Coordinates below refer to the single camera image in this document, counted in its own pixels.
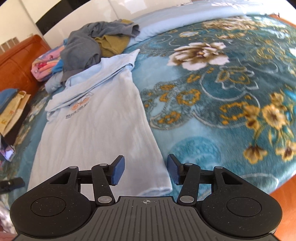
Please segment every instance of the bed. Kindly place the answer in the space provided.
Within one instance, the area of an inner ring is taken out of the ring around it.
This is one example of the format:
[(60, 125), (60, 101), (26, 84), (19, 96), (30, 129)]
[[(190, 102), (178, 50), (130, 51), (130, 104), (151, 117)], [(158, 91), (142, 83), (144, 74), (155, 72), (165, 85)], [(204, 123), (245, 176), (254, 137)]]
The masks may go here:
[[(140, 50), (133, 82), (164, 160), (174, 153), (202, 169), (224, 166), (272, 193), (296, 172), (296, 30), (265, 15), (274, 10), (262, 2), (223, 3), (201, 1), (135, 19), (143, 34), (124, 53)], [(33, 98), (2, 178), (21, 176), (28, 184), (47, 122), (44, 108), (61, 91), (41, 89)], [(1, 199), (10, 206), (26, 190)], [(173, 185), (167, 195), (179, 190)], [(200, 187), (199, 199), (209, 193)], [(284, 213), (285, 225), (288, 219)], [(288, 241), (286, 234), (279, 237)]]

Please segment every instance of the black panel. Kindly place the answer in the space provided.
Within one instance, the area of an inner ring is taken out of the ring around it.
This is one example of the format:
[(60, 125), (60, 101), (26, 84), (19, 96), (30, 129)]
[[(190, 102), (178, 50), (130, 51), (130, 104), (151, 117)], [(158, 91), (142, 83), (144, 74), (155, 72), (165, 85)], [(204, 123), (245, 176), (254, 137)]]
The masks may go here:
[(37, 21), (36, 25), (40, 32), (44, 35), (64, 17), (88, 1), (89, 0), (61, 0), (44, 14)]

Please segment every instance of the bedspread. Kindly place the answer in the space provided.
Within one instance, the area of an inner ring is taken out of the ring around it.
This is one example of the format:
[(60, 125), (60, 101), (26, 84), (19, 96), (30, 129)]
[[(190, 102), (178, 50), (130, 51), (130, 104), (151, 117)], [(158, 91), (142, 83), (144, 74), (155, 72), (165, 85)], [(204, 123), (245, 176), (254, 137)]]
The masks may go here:
[[(295, 41), (285, 23), (241, 16), (128, 48), (140, 49), (133, 81), (164, 159), (224, 166), (267, 193), (294, 175)], [(202, 186), (199, 199), (209, 193)]]

